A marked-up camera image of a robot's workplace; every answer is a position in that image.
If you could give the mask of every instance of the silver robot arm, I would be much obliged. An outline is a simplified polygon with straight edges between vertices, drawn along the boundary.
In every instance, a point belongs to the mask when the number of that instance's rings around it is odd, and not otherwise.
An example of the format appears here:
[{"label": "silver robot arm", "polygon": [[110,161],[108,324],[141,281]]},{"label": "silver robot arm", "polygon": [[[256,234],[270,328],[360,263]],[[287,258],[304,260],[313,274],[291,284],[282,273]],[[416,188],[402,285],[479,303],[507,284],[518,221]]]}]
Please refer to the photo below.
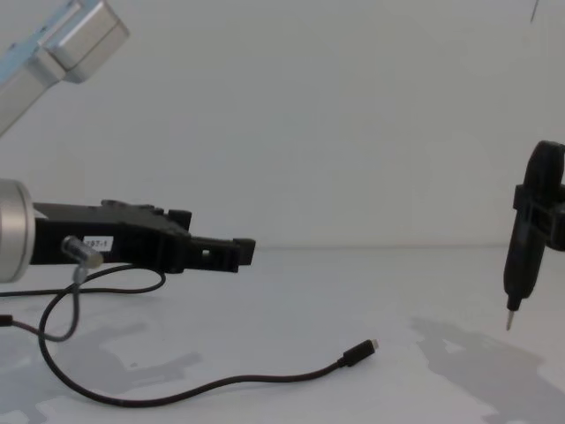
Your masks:
[{"label": "silver robot arm", "polygon": [[88,80],[128,38],[105,0],[72,0],[0,58],[0,137],[57,82]]}]

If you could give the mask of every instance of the white table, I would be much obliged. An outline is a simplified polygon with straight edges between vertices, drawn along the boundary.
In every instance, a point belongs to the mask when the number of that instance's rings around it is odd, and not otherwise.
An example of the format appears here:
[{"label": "white table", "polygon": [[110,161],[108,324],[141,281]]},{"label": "white table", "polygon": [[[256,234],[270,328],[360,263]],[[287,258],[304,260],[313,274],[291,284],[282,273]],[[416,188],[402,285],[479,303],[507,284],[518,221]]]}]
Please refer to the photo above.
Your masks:
[{"label": "white table", "polygon": [[[161,397],[237,374],[324,367],[377,337],[380,350],[315,382],[246,384],[177,405],[124,410],[72,394],[37,343],[0,329],[0,423],[565,422],[565,255],[546,254],[537,290],[505,330],[502,248],[259,251],[238,275],[187,271],[145,296],[83,298],[79,334],[55,346],[89,388]],[[32,268],[6,290],[62,287]],[[129,271],[108,284],[149,284]],[[2,299],[37,323],[46,299]],[[54,314],[59,332],[69,303]]]}]

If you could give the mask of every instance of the black electric screwdriver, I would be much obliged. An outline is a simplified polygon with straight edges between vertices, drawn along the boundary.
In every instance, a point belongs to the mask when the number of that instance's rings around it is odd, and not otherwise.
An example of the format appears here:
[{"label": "black electric screwdriver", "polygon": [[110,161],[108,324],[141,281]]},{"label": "black electric screwdriver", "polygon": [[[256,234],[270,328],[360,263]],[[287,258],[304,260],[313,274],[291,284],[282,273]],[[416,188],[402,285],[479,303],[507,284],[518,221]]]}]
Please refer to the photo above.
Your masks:
[{"label": "black electric screwdriver", "polygon": [[510,330],[514,313],[530,297],[546,246],[565,250],[565,146],[541,141],[534,149],[524,183],[516,187],[516,220],[504,269]]}]

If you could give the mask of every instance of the white wall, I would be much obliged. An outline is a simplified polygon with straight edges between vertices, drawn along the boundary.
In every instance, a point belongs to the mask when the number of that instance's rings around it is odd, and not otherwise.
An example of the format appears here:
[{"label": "white wall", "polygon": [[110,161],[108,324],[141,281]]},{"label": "white wall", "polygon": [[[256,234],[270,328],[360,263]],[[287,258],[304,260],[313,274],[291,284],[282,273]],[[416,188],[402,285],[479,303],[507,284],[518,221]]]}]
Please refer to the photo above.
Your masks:
[{"label": "white wall", "polygon": [[[58,0],[3,0],[0,40]],[[506,242],[535,143],[565,142],[565,4],[114,0],[132,38],[1,141],[38,201],[153,202],[273,245]]]}]

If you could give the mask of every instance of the black cable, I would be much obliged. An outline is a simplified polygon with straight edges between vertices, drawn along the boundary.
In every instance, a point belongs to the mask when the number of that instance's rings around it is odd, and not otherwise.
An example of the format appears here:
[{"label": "black cable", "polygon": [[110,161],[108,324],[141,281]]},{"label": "black cable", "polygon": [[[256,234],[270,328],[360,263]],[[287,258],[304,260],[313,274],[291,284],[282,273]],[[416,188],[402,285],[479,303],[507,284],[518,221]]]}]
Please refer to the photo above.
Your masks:
[{"label": "black cable", "polygon": [[[104,271],[97,272],[88,276],[86,281],[92,281],[96,278],[101,276],[106,276],[108,274],[112,274],[119,271],[124,271],[127,269],[141,269],[139,267],[135,267],[132,265],[124,265],[121,267],[115,267],[112,269],[105,269]],[[161,273],[157,272],[160,275],[161,281],[153,285],[151,287],[142,288],[142,289],[106,289],[106,288],[96,288],[96,289],[79,289],[79,293],[120,293],[120,294],[139,294],[139,293],[147,293],[152,292],[153,290],[157,290],[158,288],[162,287],[165,284],[166,276]],[[0,293],[0,297],[7,296],[42,296],[45,294],[56,294],[55,298],[53,298],[45,311],[43,312],[39,324],[38,331],[41,333],[45,332],[47,321],[53,312],[55,306],[68,294],[74,292],[75,288],[73,287],[76,284],[72,284],[65,289],[62,290],[55,290],[55,291],[19,291],[19,292],[9,292],[9,293]],[[74,382],[67,374],[65,374],[61,368],[58,367],[56,362],[54,361],[53,357],[51,356],[49,349],[47,347],[47,339],[46,337],[38,337],[39,339],[39,346],[41,350],[41,355],[45,359],[45,362],[51,369],[51,371],[55,374],[55,376],[61,380],[67,387],[71,390],[76,391],[77,393],[81,394],[86,398],[90,398],[95,402],[99,402],[105,405],[113,405],[113,406],[120,406],[124,408],[149,408],[149,407],[156,407],[156,406],[165,406],[174,404],[176,402],[186,400],[188,398],[193,398],[199,394],[205,393],[210,390],[218,389],[223,386],[227,386],[230,384],[237,384],[241,382],[306,382],[310,380],[315,380],[321,378],[325,375],[328,375],[341,367],[353,367],[361,360],[368,358],[369,356],[373,355],[375,352],[375,348],[377,344],[375,341],[366,340],[365,342],[358,344],[357,346],[353,347],[352,349],[348,350],[343,356],[333,364],[322,368],[318,371],[314,371],[312,373],[301,374],[301,375],[286,375],[286,376],[278,376],[278,375],[238,375],[229,378],[224,378],[218,380],[216,382],[210,382],[208,384],[204,384],[199,386],[195,389],[188,390],[182,393],[178,393],[173,396],[168,397],[160,397],[157,399],[148,399],[148,400],[129,400],[129,399],[120,399],[116,397],[107,397],[100,395],[98,393],[94,393],[91,390],[84,388],[83,386],[79,385],[78,383]]]}]

